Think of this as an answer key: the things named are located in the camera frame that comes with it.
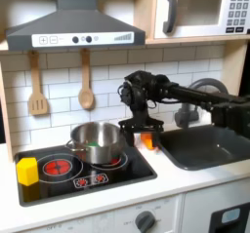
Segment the faucet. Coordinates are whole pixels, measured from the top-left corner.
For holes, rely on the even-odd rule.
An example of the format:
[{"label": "faucet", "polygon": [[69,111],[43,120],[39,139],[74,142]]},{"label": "faucet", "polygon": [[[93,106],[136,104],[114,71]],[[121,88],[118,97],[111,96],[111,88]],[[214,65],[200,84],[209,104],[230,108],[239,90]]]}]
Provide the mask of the faucet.
[{"label": "faucet", "polygon": [[[216,79],[212,79],[212,78],[205,78],[205,79],[197,80],[193,82],[189,86],[189,88],[198,89],[204,86],[215,87],[221,93],[224,93],[224,94],[229,93],[228,89],[222,82]],[[183,103],[182,108],[180,108],[179,111],[175,114],[175,122],[179,128],[187,129],[189,122],[198,121],[198,120],[199,120],[199,114],[197,111],[197,107],[195,107],[193,111],[190,111],[190,104],[188,103]]]}]

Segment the stainless steel pot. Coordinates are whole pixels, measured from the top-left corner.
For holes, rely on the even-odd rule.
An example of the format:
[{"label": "stainless steel pot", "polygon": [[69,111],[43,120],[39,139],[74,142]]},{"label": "stainless steel pot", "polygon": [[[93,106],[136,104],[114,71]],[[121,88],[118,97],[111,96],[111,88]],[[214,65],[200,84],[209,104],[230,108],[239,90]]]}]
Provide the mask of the stainless steel pot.
[{"label": "stainless steel pot", "polygon": [[91,122],[75,128],[66,146],[84,162],[107,164],[122,153],[125,145],[125,138],[118,127]]}]

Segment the yellow object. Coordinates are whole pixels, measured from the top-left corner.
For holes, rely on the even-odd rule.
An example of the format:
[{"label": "yellow object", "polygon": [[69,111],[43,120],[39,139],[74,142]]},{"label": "yellow object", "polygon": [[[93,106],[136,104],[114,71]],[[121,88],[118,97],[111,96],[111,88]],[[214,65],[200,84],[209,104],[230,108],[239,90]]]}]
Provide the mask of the yellow object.
[{"label": "yellow object", "polygon": [[152,143],[152,134],[141,134],[141,141],[146,146],[148,150],[154,150],[155,147],[153,147]]},{"label": "yellow object", "polygon": [[35,158],[23,158],[17,163],[19,183],[29,186],[39,181],[37,161]]}]

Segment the microwave door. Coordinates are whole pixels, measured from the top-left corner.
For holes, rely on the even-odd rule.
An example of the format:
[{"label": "microwave door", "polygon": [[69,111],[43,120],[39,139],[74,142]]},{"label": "microwave door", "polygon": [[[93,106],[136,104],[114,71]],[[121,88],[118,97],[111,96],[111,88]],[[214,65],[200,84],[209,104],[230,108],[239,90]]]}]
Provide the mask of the microwave door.
[{"label": "microwave door", "polygon": [[229,0],[157,0],[155,38],[226,34]]}]

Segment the microwave keypad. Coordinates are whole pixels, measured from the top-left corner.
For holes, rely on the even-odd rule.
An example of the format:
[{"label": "microwave keypad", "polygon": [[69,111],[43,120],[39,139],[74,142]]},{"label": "microwave keypad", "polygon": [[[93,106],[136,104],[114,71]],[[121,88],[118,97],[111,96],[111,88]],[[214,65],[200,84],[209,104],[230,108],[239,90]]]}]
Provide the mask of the microwave keypad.
[{"label": "microwave keypad", "polygon": [[242,33],[246,23],[250,0],[230,0],[226,33]]}]

